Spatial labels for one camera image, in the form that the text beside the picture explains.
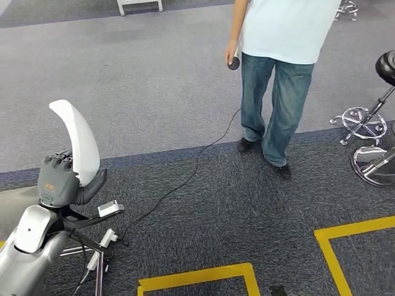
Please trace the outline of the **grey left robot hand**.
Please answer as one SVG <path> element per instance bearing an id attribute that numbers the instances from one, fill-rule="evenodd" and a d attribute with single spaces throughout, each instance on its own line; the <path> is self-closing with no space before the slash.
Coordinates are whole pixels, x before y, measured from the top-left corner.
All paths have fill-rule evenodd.
<path id="1" fill-rule="evenodd" d="M 107 180 L 107 170 L 100 168 L 90 183 L 82 186 L 73 164 L 71 150 L 45 157 L 37 183 L 41 203 L 51 208 L 86 205 Z"/>

